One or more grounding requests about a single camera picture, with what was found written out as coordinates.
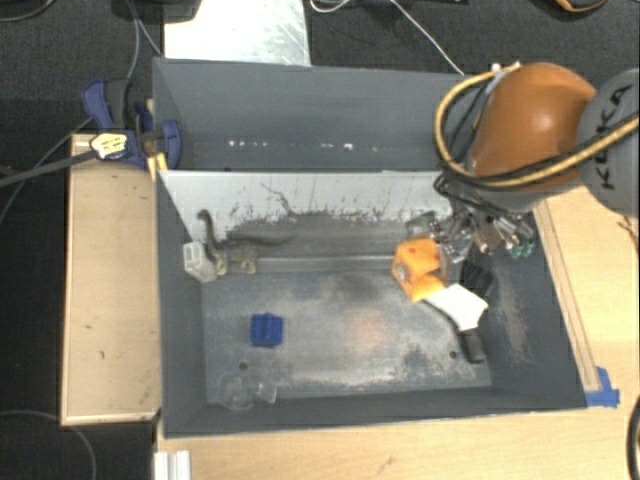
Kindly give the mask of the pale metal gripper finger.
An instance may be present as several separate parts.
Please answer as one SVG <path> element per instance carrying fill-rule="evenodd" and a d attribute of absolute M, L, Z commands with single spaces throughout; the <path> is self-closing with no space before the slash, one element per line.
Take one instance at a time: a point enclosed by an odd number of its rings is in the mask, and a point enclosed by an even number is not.
<path fill-rule="evenodd" d="M 441 221 L 436 213 L 429 211 L 414 217 L 405 224 L 408 239 L 435 239 L 442 236 Z"/>
<path fill-rule="evenodd" d="M 439 245 L 440 277 L 446 286 L 456 284 L 461 279 L 466 261 L 466 250 L 452 244 Z"/>

